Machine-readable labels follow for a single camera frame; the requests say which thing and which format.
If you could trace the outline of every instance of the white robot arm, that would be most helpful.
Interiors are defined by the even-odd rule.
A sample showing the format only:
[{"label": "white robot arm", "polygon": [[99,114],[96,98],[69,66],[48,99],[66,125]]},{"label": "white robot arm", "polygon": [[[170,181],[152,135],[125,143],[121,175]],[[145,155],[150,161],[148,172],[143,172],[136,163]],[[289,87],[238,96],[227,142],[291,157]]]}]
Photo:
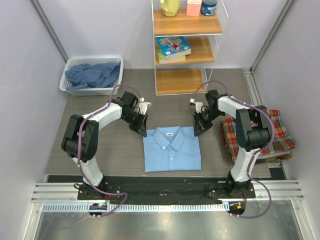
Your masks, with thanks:
[{"label": "white robot arm", "polygon": [[[230,193],[242,193],[248,189],[251,182],[248,174],[251,175],[258,157],[254,153],[268,144],[272,127],[260,112],[233,101],[232,96],[230,98],[226,94],[219,94],[217,90],[210,90],[205,94],[205,98],[208,106],[204,106],[202,102],[195,102],[193,98],[190,100],[190,105],[195,106],[194,135],[199,136],[210,129],[213,126],[212,121],[226,113],[235,118],[239,151],[235,165],[227,177],[227,188]],[[256,106],[256,108],[267,113],[265,106]]]},{"label": "white robot arm", "polygon": [[[129,128],[146,137],[146,122],[147,122],[147,109],[151,107],[150,102],[140,102],[138,98],[130,93],[125,92],[122,97],[113,99],[109,105],[107,104],[94,111],[94,116],[88,120],[82,131],[82,144],[81,144],[81,167],[84,175],[87,179],[98,189],[105,190],[105,182],[103,181],[104,176],[99,170],[96,161],[96,152],[98,148],[98,133],[106,125],[112,121],[123,119],[129,123]],[[67,125],[63,140],[62,150],[67,152],[68,156],[71,157],[78,164],[78,137],[79,128],[83,120],[93,115],[89,113],[83,116],[72,115]],[[89,182],[83,178],[87,187],[90,188]]]}]

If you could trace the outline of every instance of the cable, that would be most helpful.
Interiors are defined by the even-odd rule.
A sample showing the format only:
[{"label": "cable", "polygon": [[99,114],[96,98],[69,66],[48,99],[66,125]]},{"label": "cable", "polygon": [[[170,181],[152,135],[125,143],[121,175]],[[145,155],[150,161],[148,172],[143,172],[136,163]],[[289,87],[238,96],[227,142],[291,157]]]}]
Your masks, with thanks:
[{"label": "cable", "polygon": [[245,191],[243,192],[243,196],[244,196],[244,205],[246,205],[247,204],[247,195],[246,195]]},{"label": "cable", "polygon": [[140,111],[141,111],[139,106],[135,106],[134,109],[139,109],[138,113],[140,113]]},{"label": "cable", "polygon": [[201,112],[203,112],[204,110],[203,110],[203,107],[206,107],[207,109],[209,108],[208,106],[206,106],[206,105],[202,105],[202,107],[201,107]]},{"label": "cable", "polygon": [[242,101],[240,101],[240,100],[235,99],[234,97],[232,97],[232,96],[229,94],[228,89],[226,88],[226,86],[225,86],[222,82],[220,82],[220,81],[213,81],[213,80],[212,80],[212,81],[207,81],[207,82],[201,84],[201,85],[197,88],[197,90],[194,92],[194,99],[196,98],[196,95],[197,95],[197,92],[199,91],[199,89],[202,88],[204,85],[207,85],[207,84],[209,84],[209,83],[218,83],[218,84],[221,84],[221,85],[223,86],[223,88],[225,89],[225,92],[226,92],[226,94],[227,94],[227,96],[228,96],[229,99],[231,99],[232,101],[234,101],[234,102],[237,103],[237,104],[241,104],[241,105],[243,105],[243,106],[245,106],[245,107],[247,107],[247,108],[251,108],[251,109],[253,109],[253,110],[261,113],[261,114],[268,120],[268,122],[269,122],[270,125],[271,125],[272,133],[271,133],[270,141],[267,143],[267,145],[266,145],[265,147],[263,147],[263,148],[255,151],[255,152],[253,153],[253,155],[252,155],[252,157],[251,157],[251,159],[250,159],[250,161],[249,161],[248,167],[247,167],[247,169],[246,169],[246,174],[247,174],[248,178],[249,178],[251,181],[254,181],[254,182],[260,184],[260,185],[263,186],[264,189],[266,190],[266,192],[267,192],[267,194],[268,194],[268,196],[269,196],[269,204],[268,204],[268,207],[266,208],[266,210],[265,210],[263,213],[261,213],[261,214],[259,214],[259,215],[256,215],[256,216],[241,216],[241,215],[236,215],[236,214],[233,214],[233,213],[232,213],[232,216],[237,217],[237,218],[241,218],[241,219],[257,219],[257,218],[259,218],[259,217],[264,216],[264,215],[270,210],[271,204],[272,204],[272,197],[271,197],[271,193],[270,193],[269,189],[267,188],[267,186],[266,186],[265,184],[263,184],[262,182],[260,182],[260,181],[258,181],[258,180],[256,180],[256,179],[252,178],[252,177],[250,176],[249,172],[250,172],[251,165],[253,164],[253,161],[254,161],[254,159],[255,159],[255,157],[256,157],[256,154],[259,154],[260,152],[266,150],[266,149],[267,149],[268,147],[270,147],[270,145],[273,143],[273,141],[274,141],[274,139],[275,139],[275,126],[274,126],[273,122],[271,121],[271,119],[269,118],[269,116],[268,116],[264,111],[262,111],[261,109],[255,107],[255,106],[252,106],[252,105],[250,105],[250,104],[244,103],[244,102],[242,102]]},{"label": "cable", "polygon": [[139,102],[139,100],[136,99],[135,102],[134,102],[134,107],[136,107],[138,105],[138,102]]},{"label": "cable", "polygon": [[106,205],[107,207],[108,207],[107,203],[108,203],[109,198],[110,198],[110,196],[107,195],[107,196],[105,197],[105,201],[104,201],[104,203],[105,203],[105,205]]},{"label": "cable", "polygon": [[123,200],[119,203],[118,206],[116,206],[114,209],[112,209],[112,210],[110,210],[110,211],[108,211],[108,212],[106,212],[106,213],[104,213],[104,214],[101,214],[101,215],[100,215],[101,217],[105,217],[105,216],[108,216],[108,215],[112,214],[112,213],[113,213],[114,211],[116,211],[122,204],[124,204],[124,202],[125,202],[125,201],[127,200],[127,198],[128,198],[128,193],[126,193],[126,192],[110,193],[110,192],[102,191],[102,190],[100,190],[99,188],[97,188],[97,187],[88,179],[88,177],[87,177],[86,174],[84,173],[83,168],[82,168],[82,166],[81,166],[81,145],[82,145],[82,134],[81,134],[81,133],[83,132],[85,123],[86,123],[89,119],[91,119],[91,118],[94,117],[95,115],[97,115],[97,114],[99,114],[99,113],[101,113],[101,112],[103,112],[103,111],[105,111],[106,109],[109,108],[109,106],[110,106],[110,104],[111,104],[111,101],[112,101],[112,97],[113,97],[113,95],[114,95],[114,92],[115,92],[115,90],[116,90],[118,87],[128,87],[128,88],[131,88],[131,89],[133,89],[134,91],[136,91],[136,93],[139,95],[140,98],[142,98],[142,95],[141,95],[134,87],[132,87],[132,86],[130,86],[130,85],[127,85],[127,84],[118,84],[118,85],[116,85],[116,86],[112,89],[112,92],[111,92],[111,95],[110,95],[110,98],[109,98],[109,101],[108,101],[107,105],[106,105],[105,107],[103,107],[103,108],[101,108],[101,109],[93,112],[93,113],[90,114],[89,116],[87,116],[87,117],[82,121],[82,123],[81,123],[81,125],[80,125],[80,128],[79,128],[77,165],[78,165],[78,167],[79,167],[79,170],[80,170],[80,173],[81,173],[83,179],[85,179],[85,180],[87,181],[87,183],[89,183],[90,186],[91,186],[94,190],[96,190],[97,192],[99,192],[99,193],[101,193],[101,194],[103,194],[103,195],[107,195],[107,196],[108,196],[108,195],[109,195],[109,196],[124,196]]}]

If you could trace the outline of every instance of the gray table surface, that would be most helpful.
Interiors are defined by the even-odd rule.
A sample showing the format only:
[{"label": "gray table surface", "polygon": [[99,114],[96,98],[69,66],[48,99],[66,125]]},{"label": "gray table surface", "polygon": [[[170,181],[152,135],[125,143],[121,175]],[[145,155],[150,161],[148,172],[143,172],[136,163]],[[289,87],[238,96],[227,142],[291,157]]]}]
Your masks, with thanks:
[{"label": "gray table surface", "polygon": [[[223,82],[234,97],[246,103],[251,102],[247,82],[241,69],[215,69],[211,80]],[[134,86],[146,101],[152,102],[152,108],[148,109],[147,129],[194,125],[192,114],[195,109],[189,106],[192,95],[156,96],[153,69],[125,69],[122,83]],[[225,93],[225,90],[216,83],[209,84],[208,89],[217,89],[219,93]],[[124,91],[131,92],[129,88],[122,87],[117,96],[122,96]],[[80,174],[77,165],[61,149],[69,118],[72,114],[91,113],[104,106],[108,100],[109,96],[68,96],[46,174]],[[206,103],[203,93],[197,94],[196,100]],[[213,127],[199,136],[202,170],[146,173],[142,136],[129,130],[128,123],[123,120],[114,121],[99,132],[97,163],[106,176],[226,177],[233,163],[220,133],[220,119],[223,118],[225,117],[217,118],[213,122]],[[252,176],[270,178],[268,165],[265,163],[255,165]]]}]

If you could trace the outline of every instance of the white wall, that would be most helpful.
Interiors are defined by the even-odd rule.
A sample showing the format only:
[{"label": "white wall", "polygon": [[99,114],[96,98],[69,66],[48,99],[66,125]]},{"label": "white wall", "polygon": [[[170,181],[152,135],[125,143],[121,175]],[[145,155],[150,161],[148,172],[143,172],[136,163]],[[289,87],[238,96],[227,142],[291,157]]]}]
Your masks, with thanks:
[{"label": "white wall", "polygon": [[269,108],[281,110],[296,141],[289,176],[299,181],[320,239],[320,1],[296,1],[255,77]]},{"label": "white wall", "polygon": [[0,233],[20,240],[66,95],[64,62],[27,0],[0,1]]},{"label": "white wall", "polygon": [[[120,55],[125,68],[153,68],[151,0],[39,2],[69,57]],[[214,67],[251,67],[284,2],[224,0],[229,20]]]}]

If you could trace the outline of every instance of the shelf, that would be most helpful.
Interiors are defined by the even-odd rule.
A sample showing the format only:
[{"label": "shelf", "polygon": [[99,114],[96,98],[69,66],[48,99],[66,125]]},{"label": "shelf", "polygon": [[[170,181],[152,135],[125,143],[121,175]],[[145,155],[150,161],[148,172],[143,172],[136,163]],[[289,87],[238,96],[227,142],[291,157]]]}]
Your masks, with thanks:
[{"label": "shelf", "polygon": [[217,14],[187,16],[186,8],[179,9],[174,17],[167,17],[162,9],[153,10],[155,36],[222,34]]},{"label": "shelf", "polygon": [[[188,94],[193,93],[204,83],[199,68],[157,70],[156,94]],[[203,86],[198,92],[206,91]]]},{"label": "shelf", "polygon": [[191,54],[186,55],[184,61],[160,64],[157,50],[155,50],[155,64],[157,66],[162,66],[172,64],[211,63],[215,61],[208,37],[187,37],[186,40],[191,46]]}]

